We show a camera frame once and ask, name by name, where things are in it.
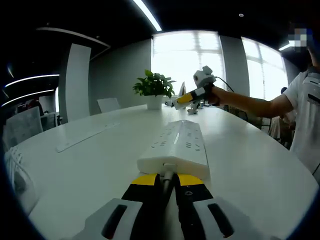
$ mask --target white table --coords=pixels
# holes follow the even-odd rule
[[[182,119],[200,124],[210,168],[205,183],[212,195],[238,207],[261,231],[279,238],[290,234],[318,191],[317,182],[278,142],[215,107],[189,116],[185,109],[135,106],[73,121],[21,143],[26,169],[41,195],[29,215],[34,225],[49,240],[81,231],[88,216],[122,197],[139,174],[136,159],[161,128]],[[119,125],[56,152],[61,140],[108,123]],[[169,218],[177,220],[173,212]]]

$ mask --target green leaves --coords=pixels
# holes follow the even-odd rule
[[[166,95],[171,98],[173,91],[172,83],[175,81],[171,80],[171,77],[165,77],[159,73],[152,73],[149,70],[144,71],[146,77],[138,77],[140,82],[137,82],[133,86],[133,90],[136,94],[140,96],[152,96],[152,95]]]

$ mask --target potted plant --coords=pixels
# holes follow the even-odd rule
[[[133,90],[140,96],[145,96],[146,105],[149,110],[161,109],[163,96],[171,98],[175,94],[171,77],[165,77],[159,73],[152,73],[149,70],[144,70],[145,78],[138,77],[140,82],[133,86]]]

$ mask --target black ceiling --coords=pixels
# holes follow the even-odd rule
[[[304,24],[314,31],[319,20],[312,1],[214,1],[214,0],[143,0],[163,31],[202,29],[220,35],[248,37],[278,49],[288,42],[290,22]],[[132,0],[46,2],[45,5],[3,6],[1,16],[4,42],[0,65],[1,84],[37,75],[58,74],[63,56],[71,43],[92,48],[91,56],[104,46],[83,38],[49,31],[52,27],[74,31],[96,38],[111,46],[107,54],[121,46],[148,39],[155,34],[153,26]],[[306,53],[293,50],[283,56],[303,70],[309,61]],[[14,78],[8,72],[10,66]],[[34,79],[29,84],[12,85],[11,96],[53,89],[58,77]]]

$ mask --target white flower pot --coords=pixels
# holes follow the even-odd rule
[[[157,96],[144,96],[146,99],[146,108],[148,110],[159,110],[162,107],[162,99],[164,96],[157,95]]]

